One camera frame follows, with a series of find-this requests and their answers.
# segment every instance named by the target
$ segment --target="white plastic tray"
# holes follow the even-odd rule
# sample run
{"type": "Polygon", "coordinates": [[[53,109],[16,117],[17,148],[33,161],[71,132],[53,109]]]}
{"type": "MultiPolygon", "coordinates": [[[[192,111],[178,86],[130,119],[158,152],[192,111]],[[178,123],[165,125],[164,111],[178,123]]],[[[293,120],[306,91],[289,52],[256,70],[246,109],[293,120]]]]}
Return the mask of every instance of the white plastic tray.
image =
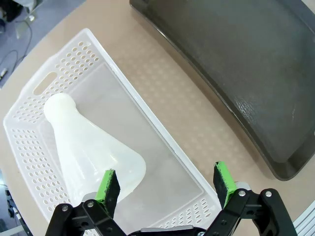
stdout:
{"type": "Polygon", "coordinates": [[[146,161],[143,181],[116,207],[114,219],[127,234],[144,227],[211,224],[221,209],[216,193],[88,29],[42,65],[3,121],[17,165],[47,221],[56,205],[70,202],[53,129],[42,112],[58,92],[69,93],[82,115],[146,161]]]}

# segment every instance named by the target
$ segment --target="screw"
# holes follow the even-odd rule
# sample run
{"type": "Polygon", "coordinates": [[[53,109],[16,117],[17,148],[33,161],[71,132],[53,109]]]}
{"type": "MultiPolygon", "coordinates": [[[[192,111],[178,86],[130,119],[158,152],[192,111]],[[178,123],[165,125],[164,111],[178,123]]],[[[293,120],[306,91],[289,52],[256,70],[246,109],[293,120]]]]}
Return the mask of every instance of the screw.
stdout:
{"type": "Polygon", "coordinates": [[[88,203],[88,207],[93,207],[94,206],[94,203],[93,202],[89,202],[88,203]]]}
{"type": "Polygon", "coordinates": [[[241,191],[238,192],[238,195],[240,195],[241,197],[243,197],[243,196],[246,195],[246,193],[245,193],[245,191],[241,190],[241,191]]]}
{"type": "Polygon", "coordinates": [[[265,195],[266,195],[266,197],[270,198],[271,195],[272,195],[272,193],[271,193],[270,191],[267,191],[267,192],[265,193],[265,195]]]}
{"type": "Polygon", "coordinates": [[[63,207],[62,207],[62,210],[63,210],[63,211],[67,211],[67,210],[68,210],[68,206],[63,206],[63,207]]]}

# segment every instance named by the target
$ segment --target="black plastic tray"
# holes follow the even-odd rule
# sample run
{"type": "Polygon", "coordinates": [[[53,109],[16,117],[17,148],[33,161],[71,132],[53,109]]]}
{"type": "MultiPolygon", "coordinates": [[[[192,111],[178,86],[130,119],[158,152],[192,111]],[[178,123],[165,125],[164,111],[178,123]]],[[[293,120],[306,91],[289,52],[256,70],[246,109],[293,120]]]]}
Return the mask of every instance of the black plastic tray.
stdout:
{"type": "Polygon", "coordinates": [[[315,152],[315,16],[300,0],[130,0],[232,111],[274,175],[315,152]]]}

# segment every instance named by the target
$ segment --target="white plastic funnel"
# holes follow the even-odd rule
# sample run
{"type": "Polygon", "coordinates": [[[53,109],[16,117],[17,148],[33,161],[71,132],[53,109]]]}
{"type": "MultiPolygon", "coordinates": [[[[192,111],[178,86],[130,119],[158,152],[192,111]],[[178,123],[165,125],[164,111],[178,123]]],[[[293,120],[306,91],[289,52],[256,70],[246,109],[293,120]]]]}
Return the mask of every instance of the white plastic funnel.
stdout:
{"type": "Polygon", "coordinates": [[[142,156],[97,127],[65,93],[50,97],[44,113],[51,123],[63,178],[73,206],[98,191],[106,170],[116,171],[121,187],[118,202],[130,194],[146,172],[142,156]]]}

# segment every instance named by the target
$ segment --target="beige table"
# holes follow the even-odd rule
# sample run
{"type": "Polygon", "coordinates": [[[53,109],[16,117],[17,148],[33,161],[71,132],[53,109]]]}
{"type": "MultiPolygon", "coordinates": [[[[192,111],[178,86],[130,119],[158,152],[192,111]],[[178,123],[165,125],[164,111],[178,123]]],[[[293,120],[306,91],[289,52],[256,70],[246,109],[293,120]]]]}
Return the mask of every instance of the beige table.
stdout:
{"type": "MultiPolygon", "coordinates": [[[[192,67],[129,6],[128,0],[87,0],[61,21],[0,91],[1,119],[33,73],[82,28],[93,32],[210,184],[213,163],[223,160],[235,180],[248,182],[255,192],[277,189],[293,220],[315,199],[315,159],[292,180],[277,180],[230,112],[192,67]]],[[[0,141],[5,181],[32,233],[42,236],[48,223],[22,179],[2,126],[0,141]]],[[[255,230],[247,221],[236,235],[255,235],[255,230]]]]}

